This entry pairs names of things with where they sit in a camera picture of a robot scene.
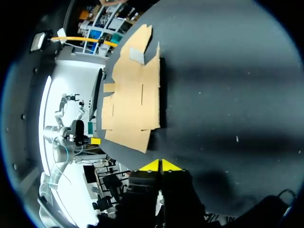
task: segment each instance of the cardboard flap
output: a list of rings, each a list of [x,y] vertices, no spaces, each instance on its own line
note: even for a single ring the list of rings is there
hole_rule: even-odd
[[[115,91],[115,83],[104,84],[104,93],[113,93]]]
[[[151,25],[149,27],[147,27],[146,24],[141,25],[139,29],[137,29],[124,44],[124,46],[120,51],[120,55],[124,55],[125,53],[128,53],[127,56],[129,57],[130,47],[133,47],[134,49],[144,53],[147,48],[151,34],[152,34]]]
[[[126,146],[138,150],[140,152],[146,153],[149,143],[150,133],[151,133],[150,130],[147,131],[108,130],[105,133],[105,139],[120,144],[122,146]]]

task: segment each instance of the yellow marker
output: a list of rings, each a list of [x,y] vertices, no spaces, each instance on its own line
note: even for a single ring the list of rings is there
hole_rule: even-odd
[[[167,160],[162,159],[162,171],[181,171],[182,169],[177,167],[176,165],[173,165],[172,163],[168,162]]]
[[[91,138],[91,144],[92,145],[100,145],[101,144],[101,139]]]
[[[151,163],[147,164],[146,166],[139,169],[139,171],[158,171],[158,163],[159,159],[156,159],[155,161],[152,161]]]

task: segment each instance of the fluorescent light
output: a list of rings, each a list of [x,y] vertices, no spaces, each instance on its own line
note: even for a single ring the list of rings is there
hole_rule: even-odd
[[[47,77],[46,85],[44,86],[42,98],[41,98],[41,104],[40,104],[40,111],[39,111],[39,123],[38,123],[38,138],[39,138],[39,147],[40,147],[40,155],[41,155],[41,162],[43,166],[43,170],[46,173],[46,175],[50,176],[50,171],[48,167],[48,161],[46,157],[46,151],[45,151],[45,141],[43,137],[43,129],[44,129],[44,115],[47,105],[47,98],[48,98],[48,92],[51,87],[52,78],[51,76]]]

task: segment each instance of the white wall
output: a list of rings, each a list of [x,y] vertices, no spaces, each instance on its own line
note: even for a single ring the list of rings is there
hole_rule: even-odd
[[[80,94],[79,99],[84,100],[85,109],[89,111],[88,101],[91,99],[92,89],[100,67],[84,67],[64,60],[57,62],[57,67],[52,74],[52,84],[48,94],[45,126],[57,125],[54,112],[59,109],[62,94]],[[65,126],[70,125],[78,116],[79,102],[70,101],[65,107],[66,112],[62,118]],[[87,131],[88,113],[86,112],[83,121],[85,133]],[[46,141],[46,154],[49,168],[52,167],[54,160],[52,145]],[[57,192],[61,198],[69,215],[79,227],[86,228],[88,224],[95,225],[97,220],[96,212],[93,210],[92,200],[86,182],[84,180],[82,164],[69,164],[64,171],[66,177],[60,178]]]

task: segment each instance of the black chair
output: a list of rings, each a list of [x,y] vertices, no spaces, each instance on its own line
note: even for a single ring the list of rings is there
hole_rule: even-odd
[[[104,211],[111,208],[115,203],[111,202],[111,196],[105,196],[101,198],[98,195],[98,200],[96,203],[92,203],[94,210]]]

